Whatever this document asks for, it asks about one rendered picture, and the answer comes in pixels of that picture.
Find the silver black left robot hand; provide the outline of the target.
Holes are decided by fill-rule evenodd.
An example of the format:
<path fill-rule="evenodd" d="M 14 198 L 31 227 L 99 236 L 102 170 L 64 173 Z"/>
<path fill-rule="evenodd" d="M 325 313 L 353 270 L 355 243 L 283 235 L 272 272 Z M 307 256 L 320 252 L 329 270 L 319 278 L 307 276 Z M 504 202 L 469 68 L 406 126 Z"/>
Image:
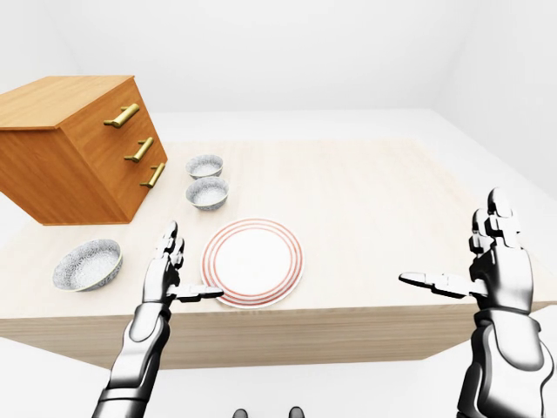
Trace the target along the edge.
<path fill-rule="evenodd" d="M 181 284 L 179 269 L 184 264 L 185 241 L 178 237 L 178 223 L 172 220 L 159 240 L 155 255 L 144 279 L 143 303 L 161 302 L 169 306 L 174 300 L 199 302 L 223 296 L 219 287 Z"/>

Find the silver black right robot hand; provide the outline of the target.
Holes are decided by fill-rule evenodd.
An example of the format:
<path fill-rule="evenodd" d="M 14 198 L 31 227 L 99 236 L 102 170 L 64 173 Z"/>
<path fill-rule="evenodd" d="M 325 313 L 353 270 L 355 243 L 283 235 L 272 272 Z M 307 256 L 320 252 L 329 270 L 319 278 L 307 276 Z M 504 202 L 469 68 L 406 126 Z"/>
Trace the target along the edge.
<path fill-rule="evenodd" d="M 517 215 L 506 194 L 495 187 L 488 194 L 487 208 L 476 210 L 472 217 L 468 243 L 475 258 L 468 279 L 447 273 L 402 273 L 399 280 L 455 299 L 473 296 L 481 309 L 530 314 L 534 279 L 519 233 Z"/>

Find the large patterned bowl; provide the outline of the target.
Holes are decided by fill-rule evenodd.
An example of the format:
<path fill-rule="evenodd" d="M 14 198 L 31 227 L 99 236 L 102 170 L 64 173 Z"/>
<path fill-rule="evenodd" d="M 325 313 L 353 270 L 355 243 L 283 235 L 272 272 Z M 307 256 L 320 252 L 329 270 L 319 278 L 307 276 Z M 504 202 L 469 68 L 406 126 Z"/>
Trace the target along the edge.
<path fill-rule="evenodd" d="M 55 267 L 52 281 L 66 292 L 89 292 L 110 283 L 123 265 L 119 244 L 112 239 L 94 239 L 66 254 Z"/>

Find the white plate with red rings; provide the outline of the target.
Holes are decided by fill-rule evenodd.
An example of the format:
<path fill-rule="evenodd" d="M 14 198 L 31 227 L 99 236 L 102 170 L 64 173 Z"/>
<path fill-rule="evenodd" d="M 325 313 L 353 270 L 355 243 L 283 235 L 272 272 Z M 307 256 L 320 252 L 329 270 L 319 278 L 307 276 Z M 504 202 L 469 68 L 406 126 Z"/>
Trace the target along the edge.
<path fill-rule="evenodd" d="M 299 239 L 272 219 L 232 221 L 215 232 L 202 252 L 202 281 L 219 287 L 218 300 L 230 307 L 268 307 L 300 282 L 305 254 Z"/>

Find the small patterned bowl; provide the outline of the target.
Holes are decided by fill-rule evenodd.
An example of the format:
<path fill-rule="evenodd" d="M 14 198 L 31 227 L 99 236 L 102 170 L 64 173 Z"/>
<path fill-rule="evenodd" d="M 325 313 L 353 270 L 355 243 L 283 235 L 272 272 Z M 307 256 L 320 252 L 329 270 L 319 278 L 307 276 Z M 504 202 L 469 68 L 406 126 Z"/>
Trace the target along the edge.
<path fill-rule="evenodd" d="M 206 177 L 195 180 L 186 190 L 187 200 L 197 209 L 213 211 L 227 200 L 228 183 L 220 177 Z"/>
<path fill-rule="evenodd" d="M 224 161 L 217 155 L 203 154 L 191 158 L 185 165 L 185 170 L 193 179 L 218 177 L 224 166 Z"/>

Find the wooden cabinet drawer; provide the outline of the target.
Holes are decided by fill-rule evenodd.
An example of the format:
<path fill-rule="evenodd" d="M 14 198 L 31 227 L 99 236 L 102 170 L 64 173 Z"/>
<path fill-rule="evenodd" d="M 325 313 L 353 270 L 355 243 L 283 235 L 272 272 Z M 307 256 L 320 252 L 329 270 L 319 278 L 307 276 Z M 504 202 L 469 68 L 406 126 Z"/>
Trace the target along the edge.
<path fill-rule="evenodd" d="M 104 125 L 117 117 L 122 106 L 138 104 L 140 110 L 121 128 Z M 65 119 L 61 128 L 88 161 L 102 164 L 103 156 L 126 134 L 153 130 L 152 122 L 134 78 L 128 78 Z"/>
<path fill-rule="evenodd" d="M 148 137 L 153 137 L 154 143 L 138 163 L 124 160 L 124 156 L 132 155 L 138 150 L 138 141 Z M 140 183 L 151 177 L 151 165 L 166 163 L 167 157 L 158 135 L 153 130 L 126 134 L 114 140 L 107 154 L 103 156 L 101 173 L 126 221 L 130 222 L 151 189 L 141 186 Z"/>
<path fill-rule="evenodd" d="M 151 167 L 166 161 L 154 126 L 139 101 L 125 111 L 118 104 L 107 114 L 89 118 L 79 138 L 98 177 L 116 191 L 148 181 Z"/>

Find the wooden cabinet with drawers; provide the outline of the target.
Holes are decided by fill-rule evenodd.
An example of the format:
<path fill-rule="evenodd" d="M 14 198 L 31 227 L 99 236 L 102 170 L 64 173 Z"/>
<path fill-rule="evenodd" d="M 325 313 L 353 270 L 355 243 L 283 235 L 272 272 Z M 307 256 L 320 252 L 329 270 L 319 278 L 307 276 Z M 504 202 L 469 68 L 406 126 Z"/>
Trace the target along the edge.
<path fill-rule="evenodd" d="M 62 122 L 132 76 L 52 76 L 0 95 L 0 192 L 43 225 L 129 223 Z"/>

